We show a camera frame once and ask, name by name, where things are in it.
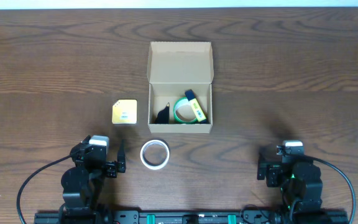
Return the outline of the yellow sticky note pad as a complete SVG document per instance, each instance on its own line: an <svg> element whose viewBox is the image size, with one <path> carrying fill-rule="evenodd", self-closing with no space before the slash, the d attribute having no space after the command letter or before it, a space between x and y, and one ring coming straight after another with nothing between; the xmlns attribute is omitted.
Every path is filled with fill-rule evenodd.
<svg viewBox="0 0 358 224"><path fill-rule="evenodd" d="M136 124L137 100L120 99L112 106L112 124Z"/></svg>

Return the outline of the brown cardboard box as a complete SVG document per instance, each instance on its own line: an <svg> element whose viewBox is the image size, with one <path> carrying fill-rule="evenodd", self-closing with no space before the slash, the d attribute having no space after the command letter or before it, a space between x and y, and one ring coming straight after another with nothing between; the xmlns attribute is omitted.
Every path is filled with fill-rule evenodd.
<svg viewBox="0 0 358 224"><path fill-rule="evenodd" d="M148 127L151 133L209 133L213 127L213 48L211 42L151 42L147 64ZM175 121L174 104L193 90L208 122ZM155 124L159 111L170 103L168 124Z"/></svg>

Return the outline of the green tape roll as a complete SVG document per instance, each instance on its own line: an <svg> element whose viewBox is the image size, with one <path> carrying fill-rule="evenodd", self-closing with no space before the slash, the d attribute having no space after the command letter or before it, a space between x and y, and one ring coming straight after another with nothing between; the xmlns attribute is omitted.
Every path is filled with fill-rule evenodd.
<svg viewBox="0 0 358 224"><path fill-rule="evenodd" d="M173 107L175 121L181 124L197 123L196 116L186 97L180 98Z"/></svg>

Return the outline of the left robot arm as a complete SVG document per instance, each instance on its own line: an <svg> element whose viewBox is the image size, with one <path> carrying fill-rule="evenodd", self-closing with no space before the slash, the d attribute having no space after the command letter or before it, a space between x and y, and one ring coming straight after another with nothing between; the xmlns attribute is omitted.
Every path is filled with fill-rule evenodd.
<svg viewBox="0 0 358 224"><path fill-rule="evenodd" d="M88 215L97 208L106 178L116 178L126 171L124 141L115 161L108 161L109 138L87 136L70 151L75 166L61 179L63 199L69 215Z"/></svg>

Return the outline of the white tape roll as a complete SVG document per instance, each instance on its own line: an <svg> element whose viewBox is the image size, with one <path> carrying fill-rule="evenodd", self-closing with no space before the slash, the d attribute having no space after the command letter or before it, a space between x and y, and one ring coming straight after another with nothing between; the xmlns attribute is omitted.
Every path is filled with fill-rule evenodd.
<svg viewBox="0 0 358 224"><path fill-rule="evenodd" d="M150 146L154 146L154 145L162 146L166 152L166 157L165 157L164 161L157 165L152 165L151 163L147 162L147 159L145 158L146 150ZM158 140L158 139L153 139L153 140L147 141L142 146L142 148L140 150L140 159L141 159L143 165L146 166L146 168L148 168L150 170L160 170L160 169L164 168L168 164L169 158L170 158L170 149L169 149L168 145L165 142Z"/></svg>

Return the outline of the black yellow correction tape dispenser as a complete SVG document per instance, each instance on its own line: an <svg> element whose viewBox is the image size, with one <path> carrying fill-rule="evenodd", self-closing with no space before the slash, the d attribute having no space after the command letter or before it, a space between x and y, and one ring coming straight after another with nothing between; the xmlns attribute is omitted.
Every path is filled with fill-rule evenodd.
<svg viewBox="0 0 358 224"><path fill-rule="evenodd" d="M170 120L170 103L167 103L164 109L158 112L154 123L168 124L169 120Z"/></svg>

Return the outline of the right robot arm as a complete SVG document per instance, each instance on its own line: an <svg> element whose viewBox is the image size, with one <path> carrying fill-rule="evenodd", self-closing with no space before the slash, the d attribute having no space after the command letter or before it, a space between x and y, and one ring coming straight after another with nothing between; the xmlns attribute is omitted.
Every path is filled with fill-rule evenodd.
<svg viewBox="0 0 358 224"><path fill-rule="evenodd" d="M259 154L257 178L267 187L278 187L282 202L292 215L316 212L321 208L323 183L321 170L304 155L303 146L277 147L281 161L268 161Z"/></svg>

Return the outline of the yellow highlighter pen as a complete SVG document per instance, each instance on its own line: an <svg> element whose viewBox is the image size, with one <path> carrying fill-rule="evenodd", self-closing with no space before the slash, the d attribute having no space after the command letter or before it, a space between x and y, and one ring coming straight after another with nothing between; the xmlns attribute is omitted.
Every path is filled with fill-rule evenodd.
<svg viewBox="0 0 358 224"><path fill-rule="evenodd" d="M196 119L199 123L203 124L203 123L207 123L207 117L205 116L205 114L203 113L203 110L200 106L200 104L198 103L198 100L196 99L196 96L193 92L193 90L187 90L185 92L185 96L191 106L191 109L193 110Z"/></svg>

